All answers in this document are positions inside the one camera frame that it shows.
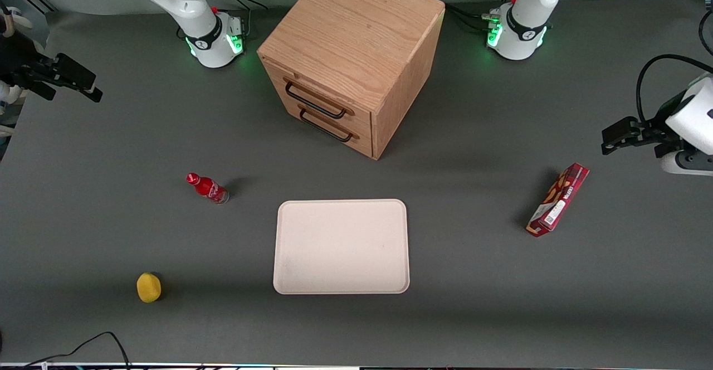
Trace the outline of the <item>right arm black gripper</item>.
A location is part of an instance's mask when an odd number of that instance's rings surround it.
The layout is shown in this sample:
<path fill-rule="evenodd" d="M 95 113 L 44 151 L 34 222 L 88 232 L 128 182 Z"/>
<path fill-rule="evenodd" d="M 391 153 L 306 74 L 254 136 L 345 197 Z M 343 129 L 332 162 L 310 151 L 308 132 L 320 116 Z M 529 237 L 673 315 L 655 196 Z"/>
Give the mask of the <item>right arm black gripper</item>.
<path fill-rule="evenodd" d="M 43 99 L 54 99 L 56 90 L 46 81 L 52 80 L 52 68 L 59 80 L 78 86 L 78 91 L 93 103 L 99 103 L 104 93 L 96 88 L 96 75 L 65 53 L 46 55 L 43 48 L 18 30 L 11 35 L 2 32 L 1 78 L 2 101 L 17 101 L 22 93 L 33 93 Z"/>

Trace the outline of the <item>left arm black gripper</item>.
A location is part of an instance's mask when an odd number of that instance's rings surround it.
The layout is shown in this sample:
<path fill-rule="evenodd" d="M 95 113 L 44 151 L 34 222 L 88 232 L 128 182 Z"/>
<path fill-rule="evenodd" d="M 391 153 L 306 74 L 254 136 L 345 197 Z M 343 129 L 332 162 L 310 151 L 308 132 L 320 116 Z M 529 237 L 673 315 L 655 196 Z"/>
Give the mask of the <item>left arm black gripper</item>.
<path fill-rule="evenodd" d="M 685 91 L 681 91 L 669 100 L 665 101 L 657 110 L 657 113 L 646 119 L 643 111 L 641 99 L 639 99 L 639 119 L 644 125 L 643 136 L 645 140 L 656 144 L 654 151 L 657 159 L 663 158 L 666 154 L 685 151 L 692 153 L 695 147 L 686 142 L 669 125 L 666 119 L 682 108 Z M 616 150 L 627 147 L 639 147 L 641 140 L 641 127 L 638 119 L 627 116 L 603 130 L 603 142 L 601 150 L 603 155 L 609 155 Z"/>

